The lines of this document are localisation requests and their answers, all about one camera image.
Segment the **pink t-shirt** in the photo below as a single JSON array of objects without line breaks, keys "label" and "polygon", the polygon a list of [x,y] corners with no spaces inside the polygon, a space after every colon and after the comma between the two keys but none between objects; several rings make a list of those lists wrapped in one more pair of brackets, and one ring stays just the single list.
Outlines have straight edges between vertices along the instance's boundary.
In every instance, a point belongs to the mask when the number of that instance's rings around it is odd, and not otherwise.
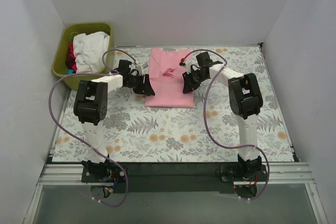
[{"label": "pink t-shirt", "polygon": [[194,107],[193,93],[183,93],[182,74],[186,69],[180,66],[181,59],[190,52],[190,49],[180,51],[151,49],[148,74],[155,95],[145,98],[145,106],[189,109]]}]

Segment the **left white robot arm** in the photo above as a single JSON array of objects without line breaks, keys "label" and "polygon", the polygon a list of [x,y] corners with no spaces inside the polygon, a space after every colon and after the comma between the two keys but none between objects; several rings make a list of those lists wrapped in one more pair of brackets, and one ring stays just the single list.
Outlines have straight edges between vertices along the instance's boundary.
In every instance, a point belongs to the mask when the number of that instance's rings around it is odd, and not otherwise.
[{"label": "left white robot arm", "polygon": [[154,96],[148,74],[144,74],[147,63],[136,65],[120,60],[116,73],[93,80],[81,80],[74,102],[74,114],[85,132],[85,141],[90,145],[88,160],[93,163],[105,162],[108,151],[103,144],[103,120],[108,111],[108,94],[126,87],[140,95]]}]

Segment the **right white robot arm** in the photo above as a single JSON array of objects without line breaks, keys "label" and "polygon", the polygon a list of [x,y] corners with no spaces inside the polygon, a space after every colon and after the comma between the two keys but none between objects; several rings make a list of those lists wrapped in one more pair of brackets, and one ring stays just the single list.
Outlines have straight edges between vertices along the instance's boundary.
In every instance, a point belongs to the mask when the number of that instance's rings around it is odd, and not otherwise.
[{"label": "right white robot arm", "polygon": [[[258,147],[257,121],[263,98],[257,77],[253,73],[243,74],[227,67],[227,60],[209,49],[196,49],[183,57],[179,65],[186,68],[182,74],[183,93],[198,89],[205,80],[210,80],[203,103],[203,120],[209,138],[226,150],[238,150],[237,172],[242,180],[248,181],[261,170],[263,151]],[[228,88],[229,105],[237,118],[239,145],[225,146],[218,143],[210,133],[206,118],[207,97],[212,84],[218,81]]]}]

